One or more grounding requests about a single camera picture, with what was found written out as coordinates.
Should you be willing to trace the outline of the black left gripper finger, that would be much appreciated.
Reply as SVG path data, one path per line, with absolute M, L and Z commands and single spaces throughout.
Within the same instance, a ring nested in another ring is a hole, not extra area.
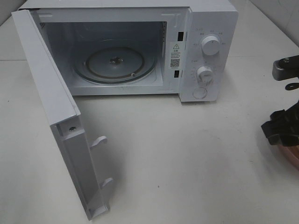
M 275 111 L 270 120 L 261 125 L 271 145 L 292 147 L 299 145 L 299 103 L 287 110 Z

